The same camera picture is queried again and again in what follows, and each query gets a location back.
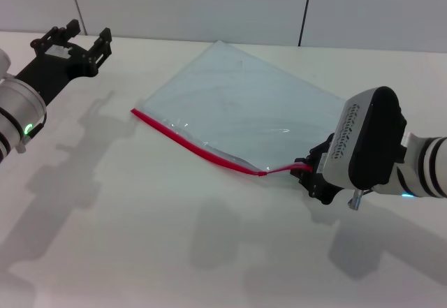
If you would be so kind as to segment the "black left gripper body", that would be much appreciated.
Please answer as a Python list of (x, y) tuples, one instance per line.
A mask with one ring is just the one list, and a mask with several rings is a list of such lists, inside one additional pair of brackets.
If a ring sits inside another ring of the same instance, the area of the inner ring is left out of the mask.
[(49, 55), (46, 52), (51, 45), (33, 41), (35, 58), (25, 66), (15, 78), (32, 87), (49, 105), (71, 80), (81, 77), (92, 78), (98, 74), (95, 59), (98, 57), (98, 44), (89, 50), (67, 43), (69, 58)]

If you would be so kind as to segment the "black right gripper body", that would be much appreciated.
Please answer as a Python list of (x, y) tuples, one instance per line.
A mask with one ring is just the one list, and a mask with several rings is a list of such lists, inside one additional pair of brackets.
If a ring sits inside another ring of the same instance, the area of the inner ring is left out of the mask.
[(335, 196), (342, 190), (325, 180), (323, 177), (323, 167), (328, 156), (334, 133), (331, 133), (325, 142), (312, 148), (309, 153), (316, 156), (316, 163), (312, 166), (314, 173), (314, 185), (308, 186), (307, 190), (311, 198), (319, 200), (323, 205), (329, 205)]

